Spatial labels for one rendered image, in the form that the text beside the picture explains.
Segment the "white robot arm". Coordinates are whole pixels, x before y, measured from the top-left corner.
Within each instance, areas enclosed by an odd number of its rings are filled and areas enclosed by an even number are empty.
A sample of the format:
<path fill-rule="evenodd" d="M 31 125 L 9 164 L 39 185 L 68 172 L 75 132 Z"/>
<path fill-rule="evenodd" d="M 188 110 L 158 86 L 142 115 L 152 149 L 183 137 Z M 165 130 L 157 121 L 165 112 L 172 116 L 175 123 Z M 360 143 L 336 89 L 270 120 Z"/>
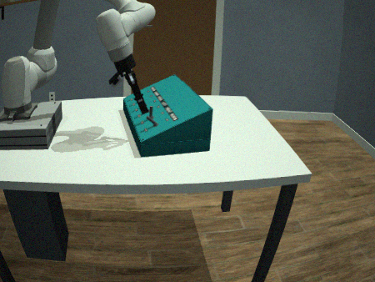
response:
<path fill-rule="evenodd" d="M 111 61 L 118 62 L 133 53 L 128 37 L 145 28 L 154 19 L 156 12 L 151 4 L 136 0 L 105 1 L 113 4 L 117 11 L 109 9 L 96 18 L 97 33 Z M 33 47 L 28 51 L 26 58 L 16 56 L 4 64 L 4 113 L 0 117 L 0 122 L 11 123 L 14 120 L 30 119 L 38 107 L 36 103 L 32 103 L 31 94 L 34 89 L 48 83 L 57 71 L 57 60 L 51 42 L 59 2 L 60 0 L 41 1 Z"/>

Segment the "teal console panel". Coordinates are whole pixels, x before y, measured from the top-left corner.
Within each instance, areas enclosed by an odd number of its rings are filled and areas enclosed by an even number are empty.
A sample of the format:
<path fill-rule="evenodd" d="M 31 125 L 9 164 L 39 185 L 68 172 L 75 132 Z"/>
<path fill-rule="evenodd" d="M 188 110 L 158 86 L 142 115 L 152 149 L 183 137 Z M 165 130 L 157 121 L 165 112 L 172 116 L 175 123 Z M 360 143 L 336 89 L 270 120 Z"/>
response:
<path fill-rule="evenodd" d="M 140 90 L 149 112 L 133 94 L 123 99 L 142 157 L 210 151 L 213 108 L 176 74 Z M 155 120 L 155 121 L 154 121 Z"/>

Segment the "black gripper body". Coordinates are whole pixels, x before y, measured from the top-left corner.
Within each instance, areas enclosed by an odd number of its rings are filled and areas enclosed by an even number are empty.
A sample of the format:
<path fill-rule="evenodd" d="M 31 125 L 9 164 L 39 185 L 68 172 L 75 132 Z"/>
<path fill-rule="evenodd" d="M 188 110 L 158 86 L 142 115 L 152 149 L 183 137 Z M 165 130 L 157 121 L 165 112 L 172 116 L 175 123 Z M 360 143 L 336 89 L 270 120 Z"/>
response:
<path fill-rule="evenodd" d="M 136 63 L 132 54 L 121 61 L 114 62 L 114 64 L 118 73 L 124 73 L 126 71 L 125 74 L 127 75 L 127 78 L 129 81 L 130 81 L 129 74 L 131 74 L 132 78 L 134 78 L 133 72 L 131 69 L 136 66 Z"/>

